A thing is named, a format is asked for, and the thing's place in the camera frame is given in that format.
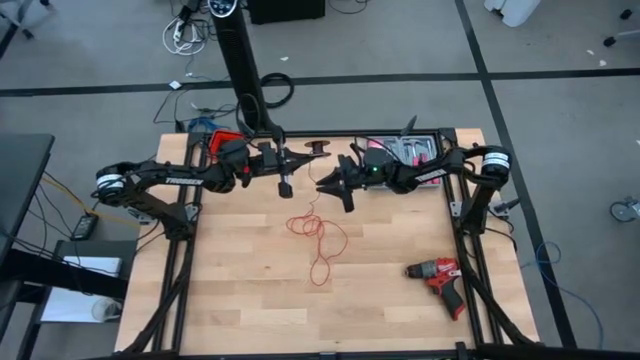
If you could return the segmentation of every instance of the red cordless drill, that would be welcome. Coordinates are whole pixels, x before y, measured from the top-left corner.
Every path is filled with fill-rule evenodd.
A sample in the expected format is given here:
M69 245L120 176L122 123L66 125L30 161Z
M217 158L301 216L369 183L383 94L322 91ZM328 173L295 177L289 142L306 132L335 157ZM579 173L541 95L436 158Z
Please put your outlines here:
M455 259L440 258L408 266L404 274L411 279L426 279L434 294L444 300L444 305L455 321L464 310L464 302L453 287L454 281L462 275Z

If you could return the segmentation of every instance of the red cord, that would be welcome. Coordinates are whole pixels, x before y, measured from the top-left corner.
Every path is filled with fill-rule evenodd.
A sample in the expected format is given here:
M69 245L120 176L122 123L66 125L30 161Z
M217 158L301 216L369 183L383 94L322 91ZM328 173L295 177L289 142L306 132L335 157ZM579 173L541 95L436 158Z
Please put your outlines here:
M313 180L313 178L311 178L311 166L309 166L309 178ZM315 286L322 286L326 284L327 281L329 281L329 277L331 276L331 264L329 264L329 260L340 256L347 249L347 245L349 244L349 236L338 224L334 223L333 221L322 220L320 216L315 215L315 207L313 204L318 201L318 199L320 199L320 193L318 193L318 196L315 198L315 200L309 203L309 205L311 205L311 209L307 211L306 214L290 218L289 220L287 220L286 226L287 229L289 229L289 231L294 234L305 235L307 237L316 237L318 241L316 250L317 255L316 259L311 264L311 268L309 269L309 280L311 280L311 283ZM344 246L342 247L342 249L339 252L329 256L325 256L322 254L322 239L324 238L325 224L335 226L344 235ZM324 261L324 263L327 265L327 275L321 283L317 283L313 279L313 270L320 260Z

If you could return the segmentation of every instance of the wooden workbench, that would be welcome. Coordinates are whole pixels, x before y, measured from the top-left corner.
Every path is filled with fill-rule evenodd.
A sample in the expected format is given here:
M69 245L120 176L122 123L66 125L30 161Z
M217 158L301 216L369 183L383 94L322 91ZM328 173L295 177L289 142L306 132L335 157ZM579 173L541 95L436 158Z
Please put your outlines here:
M462 147L484 143L479 129L457 133ZM158 161L182 163L186 139L180 134L162 136ZM332 171L336 154L351 154L352 138L330 140L325 150L334 155L313 162L315 179ZM302 145L306 141L288 139L287 146L308 152ZM264 177L253 179L246 189L238 185L230 194L204 192L181 354L439 350L452 349L456 341L473 347L467 311L453 322L423 281L402 275L407 264L455 258L442 186L404 196L356 191L356 210L350 214L344 213L338 198L320 196L316 213L340 224L349 244L331 261L330 280L317 287L309 281L315 240L285 227L287 219L309 210L317 196L314 184L307 168L301 169L291 180L293 199L285 200L278 196L278 181L277 176ZM152 189L165 201L175 201L177 192L175 186ZM487 224L507 231L497 219ZM327 228L327 252L339 249L343 241L337 230ZM482 242L497 301L525 335L537 339L511 242L490 232ZM160 238L135 260L117 350L131 343L158 304L168 247ZM317 281L324 271L326 267L318 266ZM464 297L461 280L456 287ZM484 314L484 307L479 309ZM167 347L173 314L168 317Z

